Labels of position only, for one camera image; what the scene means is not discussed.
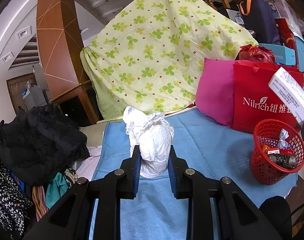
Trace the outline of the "white printed medicine box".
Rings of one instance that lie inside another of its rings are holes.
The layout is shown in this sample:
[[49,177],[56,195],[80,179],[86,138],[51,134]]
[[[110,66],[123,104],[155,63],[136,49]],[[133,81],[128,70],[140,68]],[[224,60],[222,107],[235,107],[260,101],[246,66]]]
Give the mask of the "white printed medicine box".
[[300,126],[304,124],[304,90],[285,68],[280,67],[268,84],[287,106]]

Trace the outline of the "white tissue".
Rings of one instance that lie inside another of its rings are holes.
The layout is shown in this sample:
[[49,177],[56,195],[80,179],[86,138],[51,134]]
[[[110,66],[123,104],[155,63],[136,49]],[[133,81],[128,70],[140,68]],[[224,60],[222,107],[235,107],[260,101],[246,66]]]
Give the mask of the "white tissue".
[[140,175],[152,179],[163,174],[168,166],[174,128],[165,119],[165,114],[154,112],[146,115],[128,106],[123,113],[126,134],[130,140],[130,153],[139,146],[141,155]]

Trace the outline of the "light blue wrapper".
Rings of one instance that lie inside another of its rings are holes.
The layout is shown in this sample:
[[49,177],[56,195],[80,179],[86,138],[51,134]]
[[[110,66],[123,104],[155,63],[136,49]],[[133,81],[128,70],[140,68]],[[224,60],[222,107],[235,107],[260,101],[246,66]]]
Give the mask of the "light blue wrapper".
[[280,135],[279,135],[279,149],[285,150],[288,147],[288,142],[286,139],[289,137],[289,133],[285,129],[281,129]]

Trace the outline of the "red plastic bag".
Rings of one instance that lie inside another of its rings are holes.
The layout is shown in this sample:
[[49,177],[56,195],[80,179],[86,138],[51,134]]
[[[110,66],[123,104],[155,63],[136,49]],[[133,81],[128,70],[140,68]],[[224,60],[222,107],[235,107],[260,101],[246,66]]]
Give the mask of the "red plastic bag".
[[261,46],[251,44],[241,46],[237,60],[247,60],[252,62],[275,63],[273,51]]
[[295,155],[294,151],[291,149],[280,149],[280,154],[283,155]]

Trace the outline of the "black plastic bag wad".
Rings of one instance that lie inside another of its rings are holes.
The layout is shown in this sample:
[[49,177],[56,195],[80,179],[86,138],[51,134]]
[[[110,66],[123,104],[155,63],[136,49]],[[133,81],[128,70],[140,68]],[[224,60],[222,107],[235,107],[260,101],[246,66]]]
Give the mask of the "black plastic bag wad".
[[295,155],[271,153],[268,154],[268,158],[273,163],[283,168],[294,169],[297,167]]

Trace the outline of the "red white medicine box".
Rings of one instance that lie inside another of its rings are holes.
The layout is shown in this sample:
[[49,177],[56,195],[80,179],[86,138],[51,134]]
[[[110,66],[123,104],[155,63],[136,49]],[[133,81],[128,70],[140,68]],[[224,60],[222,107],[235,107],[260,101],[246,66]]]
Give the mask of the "red white medicine box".
[[280,149],[279,148],[268,148],[268,150],[266,150],[267,154],[280,154]]

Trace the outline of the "orange snack wrapper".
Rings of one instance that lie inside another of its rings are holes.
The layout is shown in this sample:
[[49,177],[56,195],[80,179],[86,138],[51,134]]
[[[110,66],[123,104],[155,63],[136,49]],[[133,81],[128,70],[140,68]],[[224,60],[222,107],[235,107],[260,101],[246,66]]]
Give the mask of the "orange snack wrapper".
[[263,151],[264,153],[268,153],[269,150],[270,150],[270,146],[268,146],[268,145],[263,145],[263,146],[262,146],[262,151]]

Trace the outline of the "red Nilrich tote bag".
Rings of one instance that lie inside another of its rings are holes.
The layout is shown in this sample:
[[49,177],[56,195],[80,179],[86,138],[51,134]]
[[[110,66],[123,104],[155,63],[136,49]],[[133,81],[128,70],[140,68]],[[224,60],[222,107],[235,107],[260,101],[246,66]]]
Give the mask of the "red Nilrich tote bag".
[[268,86],[273,75],[281,67],[303,85],[303,74],[294,67],[251,61],[234,63],[233,129],[252,134],[260,121],[275,119],[300,131],[295,117]]

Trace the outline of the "black white dotted garment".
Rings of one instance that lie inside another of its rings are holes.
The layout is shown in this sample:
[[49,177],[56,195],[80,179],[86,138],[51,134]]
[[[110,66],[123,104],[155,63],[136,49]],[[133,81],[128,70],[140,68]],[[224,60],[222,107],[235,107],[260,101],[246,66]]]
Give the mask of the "black white dotted garment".
[[32,202],[24,196],[0,159],[0,226],[10,239],[23,239]]

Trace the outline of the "light blue cardboard box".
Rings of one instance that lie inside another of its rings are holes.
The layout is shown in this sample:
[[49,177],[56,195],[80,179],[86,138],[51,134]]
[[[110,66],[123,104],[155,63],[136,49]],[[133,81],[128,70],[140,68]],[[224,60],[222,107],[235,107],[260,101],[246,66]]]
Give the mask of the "light blue cardboard box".
[[291,48],[288,48],[285,46],[281,46],[281,45],[266,44],[266,43],[260,43],[259,46],[270,49],[275,56],[276,63],[282,64],[285,66],[295,66],[296,65],[294,49],[291,49]]

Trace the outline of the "blue towel blanket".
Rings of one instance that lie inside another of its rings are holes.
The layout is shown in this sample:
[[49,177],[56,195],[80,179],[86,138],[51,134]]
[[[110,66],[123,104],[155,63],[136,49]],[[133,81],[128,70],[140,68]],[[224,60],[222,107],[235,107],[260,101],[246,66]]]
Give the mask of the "blue towel blanket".
[[[253,176],[250,158],[251,134],[217,124],[197,109],[170,116],[176,155],[205,177],[231,178],[256,205],[273,196],[285,197],[295,187],[298,175],[288,175],[274,185],[263,185]],[[121,201],[122,239],[185,239],[188,202],[174,198],[168,173],[140,178],[133,200]]]

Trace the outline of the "magenta pillow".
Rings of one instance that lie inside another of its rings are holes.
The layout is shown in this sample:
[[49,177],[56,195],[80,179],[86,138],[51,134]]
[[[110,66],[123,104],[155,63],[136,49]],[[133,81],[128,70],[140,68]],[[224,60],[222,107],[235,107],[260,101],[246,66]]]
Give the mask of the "magenta pillow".
[[195,96],[199,111],[229,128],[234,118],[234,63],[204,59]]

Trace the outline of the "dark blue backpack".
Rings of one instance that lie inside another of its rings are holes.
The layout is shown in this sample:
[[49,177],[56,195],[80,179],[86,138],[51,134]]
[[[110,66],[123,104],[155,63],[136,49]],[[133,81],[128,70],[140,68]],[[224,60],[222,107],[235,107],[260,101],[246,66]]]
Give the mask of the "dark blue backpack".
[[242,1],[239,7],[245,28],[255,32],[257,42],[281,45],[273,12],[266,1]]

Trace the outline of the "green clover quilt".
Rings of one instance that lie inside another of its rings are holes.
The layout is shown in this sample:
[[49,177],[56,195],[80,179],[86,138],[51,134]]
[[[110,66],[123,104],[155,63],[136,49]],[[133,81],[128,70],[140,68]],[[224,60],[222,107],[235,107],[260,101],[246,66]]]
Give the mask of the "green clover quilt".
[[202,0],[134,0],[80,57],[106,120],[193,104],[204,59],[234,60],[256,40]]

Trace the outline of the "wooden headboard column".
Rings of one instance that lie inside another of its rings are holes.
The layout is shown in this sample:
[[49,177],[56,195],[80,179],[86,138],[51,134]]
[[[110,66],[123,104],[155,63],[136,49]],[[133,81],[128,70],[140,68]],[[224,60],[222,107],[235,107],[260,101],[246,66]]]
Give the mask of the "wooden headboard column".
[[84,47],[74,0],[37,0],[37,42],[53,102],[75,114],[83,126],[99,118],[89,98],[91,80],[80,53]]

